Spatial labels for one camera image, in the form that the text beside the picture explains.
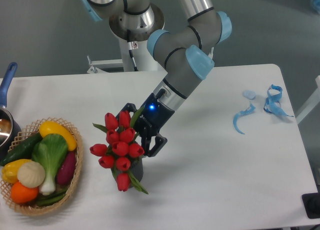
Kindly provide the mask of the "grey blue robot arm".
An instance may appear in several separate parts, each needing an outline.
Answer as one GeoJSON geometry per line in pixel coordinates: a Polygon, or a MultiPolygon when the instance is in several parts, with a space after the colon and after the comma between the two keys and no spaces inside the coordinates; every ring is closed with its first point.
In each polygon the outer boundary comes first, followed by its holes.
{"type": "Polygon", "coordinates": [[[227,39],[232,23],[216,11],[211,0],[180,0],[188,21],[179,33],[164,30],[162,11],[150,0],[81,0],[98,22],[108,20],[120,46],[126,72],[166,70],[166,76],[138,112],[133,128],[140,134],[144,154],[155,156],[167,143],[160,129],[214,68],[208,49],[227,39]]]}

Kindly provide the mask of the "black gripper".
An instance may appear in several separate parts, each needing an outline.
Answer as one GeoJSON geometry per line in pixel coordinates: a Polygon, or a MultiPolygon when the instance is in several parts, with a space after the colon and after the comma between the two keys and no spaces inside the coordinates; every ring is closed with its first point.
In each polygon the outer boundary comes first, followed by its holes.
{"type": "MultiPolygon", "coordinates": [[[[164,95],[164,91],[159,91],[157,94],[151,93],[142,104],[144,109],[139,114],[138,119],[134,124],[135,131],[139,132],[139,135],[142,138],[142,147],[144,149],[144,156],[146,157],[155,157],[168,142],[168,139],[162,136],[159,131],[175,111],[160,102],[160,98],[164,95]],[[154,145],[150,148],[153,136],[154,145]]],[[[136,105],[128,102],[119,111],[117,117],[119,118],[120,113],[124,111],[135,113],[137,111],[136,105]]]]}

